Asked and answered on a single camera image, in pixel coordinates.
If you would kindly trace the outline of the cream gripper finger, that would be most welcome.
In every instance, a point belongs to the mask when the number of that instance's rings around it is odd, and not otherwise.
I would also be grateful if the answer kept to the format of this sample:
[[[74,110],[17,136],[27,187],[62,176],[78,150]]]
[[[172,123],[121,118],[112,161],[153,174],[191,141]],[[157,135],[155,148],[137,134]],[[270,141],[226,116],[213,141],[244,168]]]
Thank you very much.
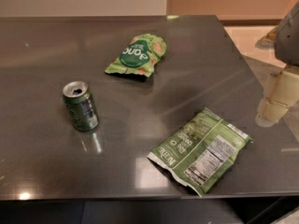
[[[293,106],[299,100],[299,67],[285,66],[272,73],[264,88],[264,96],[271,105]]]
[[[278,122],[289,110],[289,107],[280,101],[264,97],[259,103],[257,117],[262,120]]]

